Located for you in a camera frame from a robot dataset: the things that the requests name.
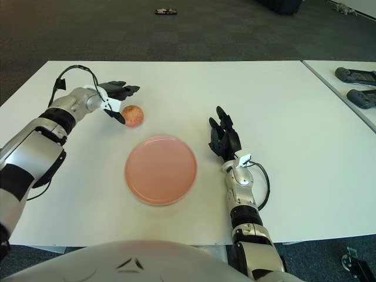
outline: black cable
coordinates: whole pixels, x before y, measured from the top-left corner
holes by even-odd
[[[43,195],[43,194],[47,191],[47,189],[49,188],[49,186],[51,185],[51,181],[52,181],[52,180],[49,181],[49,183],[47,184],[46,189],[45,189],[42,193],[40,193],[40,194],[38,194],[38,195],[36,195],[36,196],[34,196],[34,197],[31,197],[31,198],[27,199],[26,201],[33,200],[33,199],[38,198],[39,196]]]
[[[98,79],[96,78],[95,74],[91,71],[91,69],[85,67],[85,66],[82,66],[82,65],[73,65],[73,66],[68,66],[65,70],[63,70],[63,72],[58,76],[58,78],[56,79],[56,82],[53,86],[53,89],[52,89],[52,95],[51,95],[51,99],[49,100],[48,102],[48,106],[50,107],[50,105],[52,104],[54,98],[55,98],[55,93],[56,91],[58,90],[58,83],[61,82],[61,77],[69,70],[71,69],[81,69],[83,71],[86,71],[86,72],[89,72],[92,76],[93,76],[93,81],[94,81],[94,87],[95,87],[95,90],[97,91],[99,97],[101,98],[101,100],[104,102],[104,98],[102,97],[102,95],[99,93],[99,90],[97,88],[97,85],[98,85]]]
[[[269,177],[268,177],[268,174],[266,173],[265,168],[261,164],[255,163],[255,162],[252,162],[252,161],[249,161],[249,162],[251,163],[251,165],[247,166],[247,167],[257,166],[263,172],[263,174],[265,176],[266,185],[267,185],[267,191],[266,191],[266,195],[265,195],[264,201],[261,203],[261,205],[258,206],[258,210],[261,210],[266,205],[266,203],[268,202],[268,199],[269,199],[269,195],[270,195],[270,181],[269,181]]]

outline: black device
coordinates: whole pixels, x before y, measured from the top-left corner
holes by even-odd
[[[346,83],[359,83],[376,86],[376,71],[367,72],[365,70],[338,68],[335,76]]]
[[[258,0],[278,14],[292,15],[299,10],[302,0]]]
[[[376,90],[359,91],[352,89],[347,93],[347,99],[361,109],[376,107]]]
[[[376,282],[367,262],[358,259],[356,249],[347,247],[348,253],[341,258],[342,266],[351,273],[354,278],[358,278],[360,282]]]

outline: robotic hand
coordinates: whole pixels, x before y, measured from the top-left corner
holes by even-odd
[[[86,67],[78,67],[91,73]],[[1,256],[5,256],[9,249],[8,239],[21,216],[30,188],[49,183],[65,160],[63,145],[75,125],[99,108],[125,124],[119,113],[121,101],[140,89],[125,84],[123,81],[112,81],[84,86],[50,101],[43,114],[32,120],[1,149]],[[53,95],[57,89],[65,89],[65,80],[61,79],[61,75],[53,87]]]
[[[232,128],[231,117],[220,106],[217,107],[217,114],[220,125],[212,117],[209,119],[209,146],[225,161],[222,171],[226,174],[227,205],[233,228],[229,264],[257,280],[272,271],[284,271],[284,267],[263,226],[252,194],[253,177],[248,167],[256,163],[251,161],[251,154],[241,149],[239,136]]]

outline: game controller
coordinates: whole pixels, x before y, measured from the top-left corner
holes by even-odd
[[[364,70],[338,68],[335,76],[346,83],[359,83],[376,86],[376,71],[367,72]]]
[[[347,99],[361,109],[376,107],[376,90],[359,91],[352,89],[347,93]]]

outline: table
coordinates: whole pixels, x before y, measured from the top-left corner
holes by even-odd
[[[65,145],[64,164],[49,190],[26,204],[12,244],[230,244],[222,161],[207,145],[208,118],[215,117],[217,105],[233,119],[243,149],[270,176],[270,199],[260,215],[275,242],[376,233],[369,218],[376,214],[376,134],[299,61],[49,61],[1,107],[0,146],[45,110],[56,77],[77,63],[90,67],[99,82],[141,86],[125,105],[140,106],[145,121],[128,128],[98,110],[78,123]],[[56,97],[92,82],[80,70],[65,78],[67,91]],[[184,140],[198,172],[186,197],[155,207],[133,197],[123,167],[138,143],[160,134]],[[261,203],[265,183],[252,171]]]
[[[334,72],[340,66],[346,69],[359,69],[362,71],[376,70],[376,62],[343,62],[343,61],[304,61],[337,96],[346,103],[374,132],[376,132],[376,108],[361,109],[347,99],[347,93],[351,89],[372,90],[375,87],[358,84],[344,83],[339,80]]]

